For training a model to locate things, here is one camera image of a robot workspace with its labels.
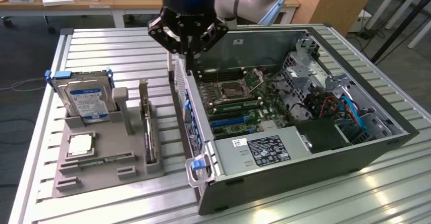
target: chair leg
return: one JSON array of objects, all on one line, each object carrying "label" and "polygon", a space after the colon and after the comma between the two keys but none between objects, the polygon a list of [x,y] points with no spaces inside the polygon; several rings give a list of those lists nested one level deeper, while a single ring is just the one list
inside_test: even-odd
[{"label": "chair leg", "polygon": [[10,16],[1,16],[1,21],[5,27],[10,28],[13,27],[13,23],[9,20],[9,18],[12,18]]},{"label": "chair leg", "polygon": [[46,25],[46,29],[48,29],[48,33],[49,34],[54,34],[54,28],[49,25],[49,21],[48,21],[48,17],[44,16],[42,17],[44,21],[45,21],[45,25]]}]

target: blue latch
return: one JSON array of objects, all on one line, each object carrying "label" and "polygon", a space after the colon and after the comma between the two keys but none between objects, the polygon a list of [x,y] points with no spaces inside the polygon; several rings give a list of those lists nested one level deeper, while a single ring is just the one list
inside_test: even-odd
[{"label": "blue latch", "polygon": [[184,109],[189,108],[189,100],[186,99],[185,102],[184,102]]},{"label": "blue latch", "polygon": [[206,164],[204,163],[204,159],[200,160],[194,160],[193,162],[190,162],[190,170],[200,170],[204,169],[206,167]]},{"label": "blue latch", "polygon": [[112,72],[112,70],[110,70],[109,67],[106,67],[106,76],[108,76],[108,79],[109,79],[110,88],[114,88],[114,84],[113,84],[113,72]]},{"label": "blue latch", "polygon": [[69,79],[72,71],[56,71],[53,77],[56,79]]},{"label": "blue latch", "polygon": [[50,85],[50,87],[52,87],[52,89],[53,89],[53,92],[56,92],[54,87],[53,87],[53,84],[52,84],[52,81],[50,81],[50,70],[46,70],[46,71],[45,71],[44,76],[45,76],[45,81],[46,81],[46,83]]}]

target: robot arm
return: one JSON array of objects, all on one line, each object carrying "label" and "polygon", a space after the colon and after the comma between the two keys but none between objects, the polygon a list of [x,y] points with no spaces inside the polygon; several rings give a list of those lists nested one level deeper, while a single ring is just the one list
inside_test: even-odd
[{"label": "robot arm", "polygon": [[[180,40],[164,31],[169,28]],[[193,70],[194,58],[208,51],[228,32],[217,19],[213,0],[162,0],[158,18],[148,25],[149,36],[170,52],[185,56],[185,70]]]}]

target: workbench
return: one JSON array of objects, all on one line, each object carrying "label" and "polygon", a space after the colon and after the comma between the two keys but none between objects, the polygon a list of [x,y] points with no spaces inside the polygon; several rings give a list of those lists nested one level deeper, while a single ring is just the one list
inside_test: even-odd
[{"label": "workbench", "polygon": [[[431,116],[338,33],[321,24],[310,26],[420,131],[402,147],[354,173],[200,216],[194,192],[186,182],[168,87],[166,60],[172,57],[142,28],[62,30],[50,71],[92,71],[109,66],[116,87],[128,87],[128,107],[138,106],[138,79],[148,79],[149,100],[157,107],[166,174],[76,196],[52,198],[65,109],[46,87],[9,224],[431,223]],[[322,51],[320,61],[332,73],[340,72]]]},{"label": "workbench", "polygon": [[[41,0],[34,3],[0,2],[0,16],[82,16],[110,15],[116,28],[124,28],[124,15],[158,14],[161,0],[74,0],[74,4],[62,6],[42,6]],[[281,9],[281,24],[289,24],[296,8],[297,0],[285,0]]]}]

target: barcode sticker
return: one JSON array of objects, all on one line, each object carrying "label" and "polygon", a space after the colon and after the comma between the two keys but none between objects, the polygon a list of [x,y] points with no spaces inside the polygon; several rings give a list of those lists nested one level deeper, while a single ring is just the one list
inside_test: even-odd
[{"label": "barcode sticker", "polygon": [[246,145],[246,138],[234,139],[232,140],[232,143],[233,147],[244,146]]}]

